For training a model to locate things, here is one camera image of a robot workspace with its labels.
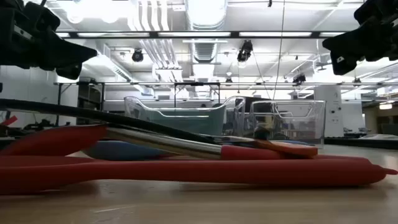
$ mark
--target ceiling pipe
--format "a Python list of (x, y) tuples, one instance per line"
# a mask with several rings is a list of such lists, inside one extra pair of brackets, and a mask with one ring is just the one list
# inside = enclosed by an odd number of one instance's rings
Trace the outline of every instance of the ceiling pipe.
[[(227, 0), (185, 0), (186, 18), (190, 30), (213, 31), (221, 30), (226, 17)], [(191, 53), (193, 62), (192, 71), (195, 78), (210, 80), (214, 74), (214, 65), (209, 65), (216, 57), (218, 44), (192, 43)], [(198, 96), (210, 94), (210, 87), (197, 86)]]
[[(160, 6), (161, 6), (161, 10), (162, 10), (162, 15), (161, 15), (162, 28), (164, 31), (170, 31), (169, 24), (167, 22), (167, 11), (168, 11), (167, 0), (161, 0)], [(177, 56), (176, 56), (174, 48), (173, 48), (172, 39), (165, 40), (165, 43), (166, 43), (166, 47), (169, 48), (169, 52), (172, 57), (173, 64), (175, 65), (176, 68), (180, 68), (180, 65), (178, 64)]]
[[(140, 0), (140, 2), (142, 6), (141, 24), (145, 31), (151, 31), (148, 23), (148, 2), (147, 0)], [(168, 66), (166, 59), (163, 56), (163, 52), (158, 48), (156, 42), (154, 40), (150, 40), (149, 46), (155, 52), (155, 55), (160, 59), (160, 62), (162, 62), (162, 68), (167, 68)]]
[[(127, 19), (127, 24), (129, 28), (133, 31), (142, 31), (141, 22), (139, 20), (139, 7), (137, 0), (130, 0), (132, 5), (132, 16)], [(154, 51), (149, 46), (148, 40), (140, 40), (139, 43), (141, 44), (142, 48), (147, 52), (149, 58), (155, 63), (157, 68), (162, 67), (162, 63), (155, 57)]]
[[(151, 23), (151, 25), (152, 25), (152, 27), (154, 28), (155, 31), (160, 31), (159, 21), (158, 21), (158, 17), (157, 17), (157, 13), (158, 13), (157, 12), (158, 11), (157, 0), (150, 0), (150, 3), (151, 3), (151, 8), (152, 8), (152, 14), (151, 14), (150, 23)], [(167, 47), (165, 47), (164, 40), (153, 40), (153, 41), (154, 41), (154, 44), (157, 47), (157, 49), (160, 51), (161, 58), (164, 58), (163, 52), (165, 53), (166, 58), (169, 61), (169, 65), (167, 67), (168, 68), (169, 67), (174, 67), (174, 65), (172, 63), (171, 56), (170, 56), (170, 52), (167, 49)]]

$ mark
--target ventilation duct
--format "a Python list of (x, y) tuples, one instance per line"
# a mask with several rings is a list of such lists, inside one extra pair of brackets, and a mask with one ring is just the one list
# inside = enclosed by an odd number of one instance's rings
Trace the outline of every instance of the ventilation duct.
[[(185, 0), (189, 29), (199, 31), (221, 30), (225, 22), (227, 3), (227, 0)], [(194, 61), (211, 63), (216, 57), (217, 44), (193, 43), (191, 50)], [(196, 78), (207, 78), (207, 81), (209, 81), (214, 73), (214, 65), (194, 65), (192, 71)], [(206, 97), (210, 94), (210, 87), (198, 86), (195, 91), (199, 97)]]
[[(224, 25), (227, 0), (185, 0), (187, 22), (190, 30), (221, 30)], [(195, 60), (211, 62), (217, 52), (217, 44), (192, 44)]]

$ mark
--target cable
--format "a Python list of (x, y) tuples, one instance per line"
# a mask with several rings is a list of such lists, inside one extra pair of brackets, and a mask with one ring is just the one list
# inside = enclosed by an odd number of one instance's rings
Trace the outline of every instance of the cable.
[[(241, 82), (241, 76), (239, 75), (239, 65), (238, 65), (238, 83)], [(240, 86), (238, 85), (238, 93), (241, 93)]]
[(105, 113), (95, 110), (88, 110), (83, 108), (76, 108), (72, 106), (53, 105), (50, 103), (39, 103), (33, 101), (24, 100), (8, 100), (0, 99), (0, 110), (24, 110), (39, 112), (44, 114), (59, 114), (60, 116), (71, 116), (85, 119), (93, 119), (97, 121), (104, 121), (107, 123), (113, 123), (118, 125), (127, 126), (129, 128), (140, 129), (144, 132), (155, 132), (157, 134), (163, 134), (175, 138), (180, 138), (189, 141), (197, 141), (208, 144), (216, 144), (213, 140), (206, 137), (182, 131), (179, 129), (169, 128), (163, 125), (151, 123), (148, 121), (130, 118), (127, 116), (121, 116), (111, 113)]
[(282, 12), (282, 30), (280, 32), (280, 46), (279, 46), (279, 58), (278, 58), (278, 70), (276, 72), (276, 81), (275, 81), (275, 87), (274, 87), (274, 97), (272, 97), (272, 100), (275, 99), (275, 94), (276, 94), (276, 86), (278, 84), (278, 78), (279, 78), (279, 68), (280, 68), (280, 60), (282, 56), (282, 43), (283, 43), (283, 36), (284, 36), (284, 24), (285, 24), (285, 5), (286, 5), (286, 0), (284, 0), (284, 9)]
[(268, 99), (271, 99), (271, 97), (269, 96), (268, 90), (267, 90), (266, 83), (264, 81), (264, 77), (261, 74), (259, 64), (257, 63), (256, 54), (254, 53), (254, 51), (252, 51), (252, 53), (253, 53), (253, 56), (254, 56), (254, 60), (256, 61), (257, 69), (259, 70), (259, 74), (260, 74), (260, 77), (261, 77), (262, 84), (264, 84), (264, 88), (266, 89), (266, 92), (267, 92), (267, 95), (268, 95)]

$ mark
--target blue object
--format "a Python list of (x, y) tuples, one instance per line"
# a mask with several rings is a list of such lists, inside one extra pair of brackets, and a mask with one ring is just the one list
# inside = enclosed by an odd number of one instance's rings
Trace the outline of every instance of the blue object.
[(285, 142), (285, 143), (291, 143), (291, 144), (299, 144), (303, 146), (314, 146), (313, 144), (309, 144), (306, 142), (300, 142), (300, 141), (293, 141), (293, 140), (272, 140), (272, 141), (279, 141), (279, 142)]
[(98, 141), (93, 147), (83, 152), (94, 159), (109, 161), (156, 159), (166, 154), (166, 152), (152, 147), (139, 146), (122, 141)]

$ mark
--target fluorescent light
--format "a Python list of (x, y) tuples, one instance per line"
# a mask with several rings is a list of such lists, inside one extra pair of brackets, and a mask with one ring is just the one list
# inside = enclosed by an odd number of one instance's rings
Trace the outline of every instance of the fluorescent light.
[(380, 110), (389, 110), (389, 109), (392, 109), (392, 104), (390, 104), (390, 103), (380, 104), (380, 105), (379, 105), (379, 109), (380, 109)]
[(59, 37), (61, 37), (61, 38), (69, 37), (69, 34), (66, 33), (66, 32), (57, 32), (57, 35), (58, 35)]
[(105, 85), (130, 85), (130, 83), (110, 82), (110, 83), (105, 83)]
[(159, 37), (229, 37), (230, 32), (159, 32)]
[(124, 102), (124, 100), (105, 100), (105, 102)]
[(363, 88), (369, 88), (369, 87), (371, 87), (371, 86), (369, 86), (369, 85), (359, 86), (359, 87), (356, 87), (356, 88), (354, 88), (354, 89), (352, 89), (352, 90), (345, 91), (345, 92), (342, 93), (342, 94), (346, 94), (346, 93), (349, 93), (349, 92), (356, 92), (356, 91), (358, 91), (358, 90), (362, 90)]
[(220, 83), (222, 86), (255, 85), (256, 83)]
[(240, 37), (309, 37), (311, 32), (240, 32)]
[(163, 83), (140, 83), (141, 85), (174, 85), (174, 83), (172, 82), (163, 82)]
[(305, 95), (305, 96), (299, 96), (299, 98), (300, 99), (305, 99), (305, 98), (307, 98), (307, 97), (309, 97), (309, 96), (312, 96), (313, 95), (313, 93), (310, 93), (310, 94), (307, 94), (307, 95)]
[(67, 13), (67, 19), (74, 24), (80, 23), (88, 17), (101, 18), (104, 22), (110, 24), (116, 22), (122, 16), (120, 13), (114, 13), (119, 10), (112, 0), (73, 1), (62, 6), (62, 8)]
[(320, 34), (321, 37), (334, 37), (340, 34), (344, 34), (343, 32), (322, 32)]
[(184, 44), (222, 44), (228, 43), (227, 40), (182, 40)]
[(149, 37), (148, 32), (79, 32), (79, 37)]

